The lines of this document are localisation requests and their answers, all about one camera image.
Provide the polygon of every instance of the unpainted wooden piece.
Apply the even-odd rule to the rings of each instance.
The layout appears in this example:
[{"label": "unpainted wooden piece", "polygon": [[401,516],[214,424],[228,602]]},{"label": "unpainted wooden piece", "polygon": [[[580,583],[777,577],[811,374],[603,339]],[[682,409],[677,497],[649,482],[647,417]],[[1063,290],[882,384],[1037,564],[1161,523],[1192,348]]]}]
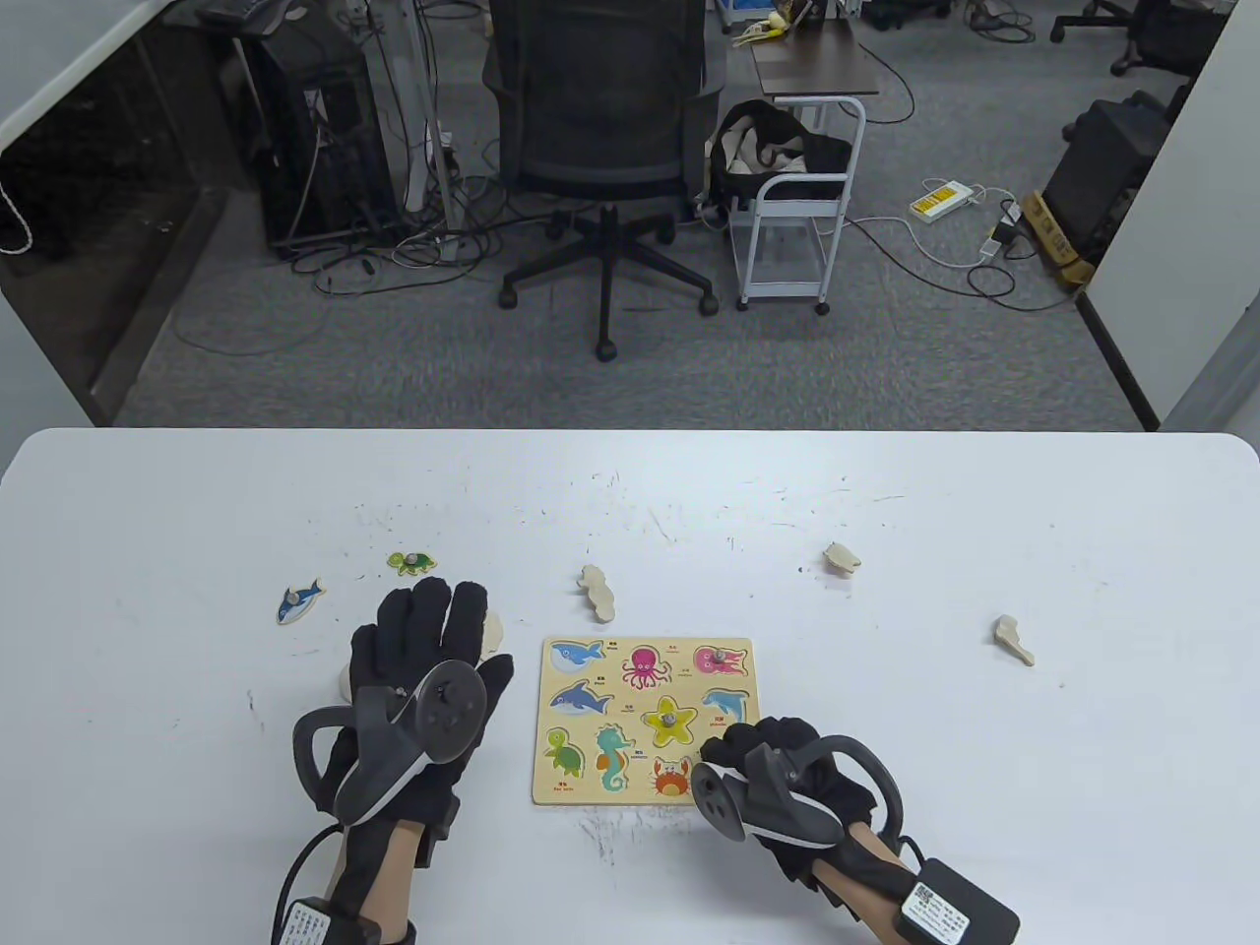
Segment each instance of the unpainted wooden piece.
[{"label": "unpainted wooden piece", "polygon": [[481,624],[481,659],[491,653],[498,653],[503,645],[503,621],[493,610],[486,611],[485,622]]},{"label": "unpainted wooden piece", "polygon": [[1019,631],[1016,629],[1017,626],[1018,622],[1014,617],[1003,614],[998,617],[998,622],[993,627],[993,639],[1022,659],[1026,667],[1031,667],[1037,660],[1033,659],[1033,655],[1028,653],[1028,650],[1019,645]]},{"label": "unpainted wooden piece", "polygon": [[590,598],[591,606],[595,607],[596,620],[601,624],[611,622],[612,617],[616,616],[616,611],[612,609],[612,591],[609,590],[604,572],[595,567],[595,564],[587,564],[582,568],[582,576],[578,578],[577,586],[586,590],[586,596]]},{"label": "unpainted wooden piece", "polygon": [[827,551],[823,552],[823,557],[827,558],[827,563],[843,575],[852,575],[859,567],[862,567],[862,558],[850,552],[839,542],[832,542]]}]

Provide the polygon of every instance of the office chair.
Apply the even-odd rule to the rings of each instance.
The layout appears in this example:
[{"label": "office chair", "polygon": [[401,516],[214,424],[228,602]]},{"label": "office chair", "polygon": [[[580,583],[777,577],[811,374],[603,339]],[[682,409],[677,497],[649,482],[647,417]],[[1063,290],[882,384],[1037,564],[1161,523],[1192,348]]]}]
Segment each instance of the office chair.
[{"label": "office chair", "polygon": [[490,0],[490,15],[483,82],[499,102],[504,186],[601,204],[597,222],[553,215],[548,237],[572,224],[582,238],[505,275],[500,307],[517,306],[517,282],[593,257],[601,362],[617,354],[609,309],[621,258],[696,286],[701,315],[716,315],[709,280],[640,242],[673,242],[673,215],[622,222],[614,205],[704,192],[704,142],[726,83],[726,43],[716,25],[707,35],[704,0]]},{"label": "office chair", "polygon": [[1050,28],[1050,42],[1063,42],[1065,26],[1128,26],[1133,14],[1113,0],[1091,0],[1081,10],[1080,16],[1056,16],[1055,25]]},{"label": "office chair", "polygon": [[1174,6],[1172,0],[1138,0],[1133,13],[1110,0],[1097,0],[1085,8],[1086,14],[1097,6],[1113,11],[1115,16],[1060,16],[1050,32],[1050,42],[1063,42],[1061,25],[1124,26],[1126,45],[1124,54],[1111,63],[1113,76],[1145,66],[1193,78],[1202,72],[1227,19],[1212,10]]}]

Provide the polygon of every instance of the white metal cart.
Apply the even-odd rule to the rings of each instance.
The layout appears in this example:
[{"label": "white metal cart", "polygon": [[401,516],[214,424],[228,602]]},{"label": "white metal cart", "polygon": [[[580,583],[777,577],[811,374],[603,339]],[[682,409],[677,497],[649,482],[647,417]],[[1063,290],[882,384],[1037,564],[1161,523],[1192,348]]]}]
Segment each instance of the white metal cart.
[{"label": "white metal cart", "polygon": [[[730,213],[731,248],[735,271],[740,280],[736,307],[745,311],[748,299],[816,297],[814,311],[827,315],[827,291],[835,268],[835,251],[840,244],[844,212],[849,205],[853,176],[862,154],[866,134],[866,108],[852,96],[798,96],[775,98],[775,105],[793,110],[803,123],[823,132],[828,120],[844,115],[842,105],[853,107],[856,127],[853,150],[843,174],[780,174],[767,180],[757,197],[743,209],[732,200]],[[842,183],[840,193],[829,200],[775,199],[774,190],[788,183]],[[819,229],[819,220],[830,226]],[[765,280],[753,277],[753,270],[770,271]]]}]

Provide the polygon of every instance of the qr code label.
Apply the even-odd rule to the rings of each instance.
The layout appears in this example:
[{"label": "qr code label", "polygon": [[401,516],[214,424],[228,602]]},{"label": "qr code label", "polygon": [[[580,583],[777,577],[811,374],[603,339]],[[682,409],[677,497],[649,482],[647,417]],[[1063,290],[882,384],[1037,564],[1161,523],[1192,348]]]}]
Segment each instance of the qr code label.
[{"label": "qr code label", "polygon": [[958,945],[963,941],[966,926],[971,924],[970,919],[924,883],[917,883],[910,891],[910,897],[901,906],[901,914],[941,945]]}]

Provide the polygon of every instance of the computer tower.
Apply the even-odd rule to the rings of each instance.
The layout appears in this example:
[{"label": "computer tower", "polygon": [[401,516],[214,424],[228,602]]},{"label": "computer tower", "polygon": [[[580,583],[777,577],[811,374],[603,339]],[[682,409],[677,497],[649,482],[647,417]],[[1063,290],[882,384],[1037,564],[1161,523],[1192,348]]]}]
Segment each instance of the computer tower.
[{"label": "computer tower", "polygon": [[363,52],[320,6],[302,9],[243,44],[270,145],[255,160],[267,242],[281,255],[398,224]]}]

